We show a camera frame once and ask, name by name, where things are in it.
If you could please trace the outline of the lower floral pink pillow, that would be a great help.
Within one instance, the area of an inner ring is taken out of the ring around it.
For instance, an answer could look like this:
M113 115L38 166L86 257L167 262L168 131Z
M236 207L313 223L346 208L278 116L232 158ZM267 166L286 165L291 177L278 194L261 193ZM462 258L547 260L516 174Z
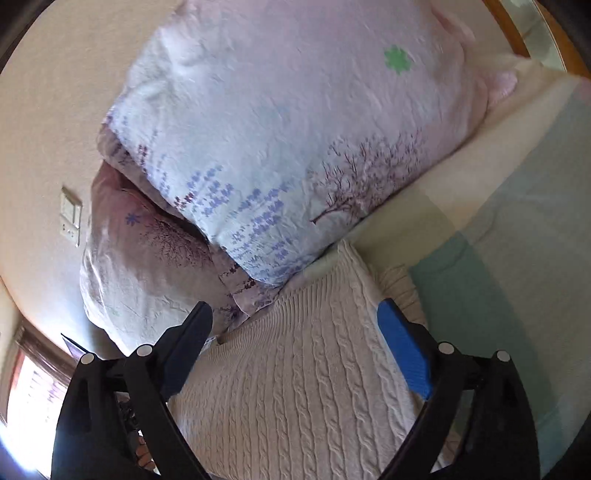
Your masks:
M88 319L130 354L181 324L199 301L213 311L212 338L238 328L279 293L253 280L221 248L182 220L137 172L102 126L103 162L91 185L80 291Z

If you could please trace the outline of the white wall switch socket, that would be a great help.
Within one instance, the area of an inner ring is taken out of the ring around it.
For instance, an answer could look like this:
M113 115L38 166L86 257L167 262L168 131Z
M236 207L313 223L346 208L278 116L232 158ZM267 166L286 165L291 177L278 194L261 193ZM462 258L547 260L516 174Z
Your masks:
M81 201L66 187L60 191L60 234L73 246L80 245L80 225L82 215Z

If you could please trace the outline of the pastel colour-block bed sheet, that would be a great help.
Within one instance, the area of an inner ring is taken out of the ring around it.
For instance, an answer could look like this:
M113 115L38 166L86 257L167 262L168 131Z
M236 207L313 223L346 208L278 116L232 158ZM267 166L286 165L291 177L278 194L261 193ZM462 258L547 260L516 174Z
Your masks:
M548 474L590 413L590 82L512 55L483 65L515 74L514 93L349 241L377 274L406 266L436 338L509 352Z

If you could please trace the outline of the large floral white pillow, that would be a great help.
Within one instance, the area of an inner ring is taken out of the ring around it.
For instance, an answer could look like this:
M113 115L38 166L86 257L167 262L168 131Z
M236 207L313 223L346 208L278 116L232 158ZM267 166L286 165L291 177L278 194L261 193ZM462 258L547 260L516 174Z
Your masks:
M130 67L104 158L280 286L513 93L428 1L186 1Z

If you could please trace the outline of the bright window with frame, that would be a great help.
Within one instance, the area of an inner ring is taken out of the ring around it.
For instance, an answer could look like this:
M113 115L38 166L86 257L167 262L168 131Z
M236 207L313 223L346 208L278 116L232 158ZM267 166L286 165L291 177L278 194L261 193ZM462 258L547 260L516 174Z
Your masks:
M51 477L54 439L74 362L32 327L20 325L1 377L1 442L24 472Z

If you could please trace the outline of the white cable-knit sweater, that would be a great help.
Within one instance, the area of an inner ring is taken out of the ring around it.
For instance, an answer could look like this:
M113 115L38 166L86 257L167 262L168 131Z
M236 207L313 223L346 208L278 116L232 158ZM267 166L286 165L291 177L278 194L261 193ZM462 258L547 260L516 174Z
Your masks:
M376 479L422 403L380 332L379 303L425 320L402 266L375 274L352 245L202 353L169 404L201 465L222 479Z

